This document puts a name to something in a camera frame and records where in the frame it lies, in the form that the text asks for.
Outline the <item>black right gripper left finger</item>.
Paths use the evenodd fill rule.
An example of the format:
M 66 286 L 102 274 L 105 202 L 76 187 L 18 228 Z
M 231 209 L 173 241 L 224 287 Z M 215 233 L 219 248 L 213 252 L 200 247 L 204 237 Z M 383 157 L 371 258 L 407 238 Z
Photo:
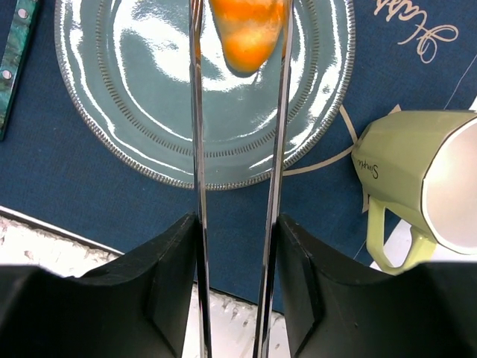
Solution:
M 3 357 L 180 357 L 197 218 L 81 277 L 1 267 Z

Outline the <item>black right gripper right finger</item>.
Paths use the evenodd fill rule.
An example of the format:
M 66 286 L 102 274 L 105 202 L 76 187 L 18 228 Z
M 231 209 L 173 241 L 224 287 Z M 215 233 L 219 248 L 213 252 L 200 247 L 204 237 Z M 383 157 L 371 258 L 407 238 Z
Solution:
M 277 261 L 293 357 L 474 357 L 476 265 L 397 276 L 362 265 L 279 218 Z

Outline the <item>metal tongs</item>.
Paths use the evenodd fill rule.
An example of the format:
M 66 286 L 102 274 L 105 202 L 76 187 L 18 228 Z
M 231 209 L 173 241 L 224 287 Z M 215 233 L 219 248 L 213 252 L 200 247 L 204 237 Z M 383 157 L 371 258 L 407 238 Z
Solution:
M 277 258 L 278 216 L 282 186 L 283 157 L 288 118 L 288 97 L 291 77 L 291 50 L 294 31 L 294 3 L 285 3 L 281 73 L 277 106 L 276 136 L 274 140 L 273 168 L 268 194 L 268 211 L 265 244 L 262 259 L 262 276 L 259 304 L 256 315 L 253 356 L 268 357 L 271 338 L 271 312 L 274 296 L 274 275 Z M 194 188 L 198 203 L 198 224 L 201 239 L 197 241 L 199 257 L 198 300 L 200 312 L 200 355 L 212 356 L 212 335 L 209 302 L 209 257 L 207 237 L 206 179 L 203 144 L 202 74 L 200 33 L 202 29 L 203 2 L 189 2 L 189 55 L 192 108 L 192 134 L 194 154 Z

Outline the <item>small long bread roll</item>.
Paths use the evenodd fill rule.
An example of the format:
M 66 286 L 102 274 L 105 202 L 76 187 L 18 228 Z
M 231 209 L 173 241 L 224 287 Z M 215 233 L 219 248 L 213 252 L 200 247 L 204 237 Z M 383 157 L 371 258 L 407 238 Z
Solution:
M 288 2 L 211 0 L 209 5 L 225 60 L 237 72 L 258 71 L 276 47 Z

